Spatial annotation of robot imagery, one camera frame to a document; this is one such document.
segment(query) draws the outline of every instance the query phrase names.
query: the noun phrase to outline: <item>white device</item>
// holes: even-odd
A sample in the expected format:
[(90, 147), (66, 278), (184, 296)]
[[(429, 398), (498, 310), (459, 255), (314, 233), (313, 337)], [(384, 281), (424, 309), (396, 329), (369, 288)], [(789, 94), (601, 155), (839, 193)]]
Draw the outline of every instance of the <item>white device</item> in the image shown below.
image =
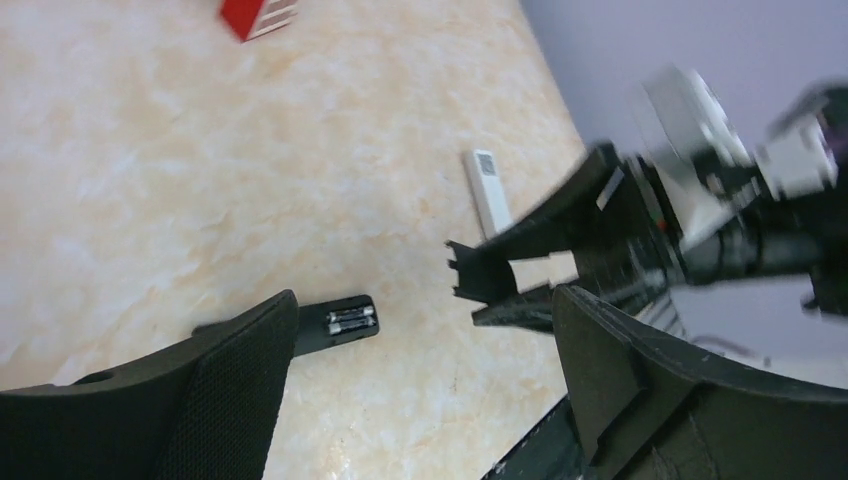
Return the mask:
[(492, 238), (512, 225), (495, 156), (490, 151), (474, 149), (463, 155), (463, 163), (483, 236)]

